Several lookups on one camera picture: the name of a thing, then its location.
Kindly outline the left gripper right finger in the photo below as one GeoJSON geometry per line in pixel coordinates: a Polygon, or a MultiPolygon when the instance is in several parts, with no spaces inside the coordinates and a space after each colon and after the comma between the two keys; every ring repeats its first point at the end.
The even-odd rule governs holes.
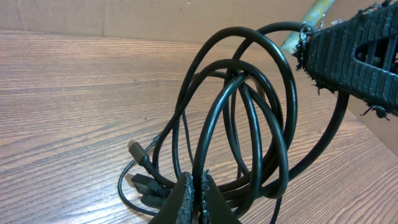
{"type": "Polygon", "coordinates": [[[208,169],[201,176],[200,195],[199,223],[241,224],[222,196],[208,169]]]}

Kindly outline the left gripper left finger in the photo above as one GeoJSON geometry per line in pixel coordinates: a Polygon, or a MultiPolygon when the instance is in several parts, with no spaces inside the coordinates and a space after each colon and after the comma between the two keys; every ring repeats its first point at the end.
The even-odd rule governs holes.
{"type": "Polygon", "coordinates": [[[193,212],[193,177],[184,172],[162,207],[149,224],[191,224],[193,212]]]}

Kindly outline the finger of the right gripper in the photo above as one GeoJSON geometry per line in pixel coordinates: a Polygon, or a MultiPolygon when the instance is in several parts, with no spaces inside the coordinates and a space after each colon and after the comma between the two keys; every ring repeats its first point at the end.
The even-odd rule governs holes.
{"type": "Polygon", "coordinates": [[[397,3],[360,10],[323,30],[301,32],[294,56],[317,86],[345,91],[379,118],[397,115],[397,3]]]}

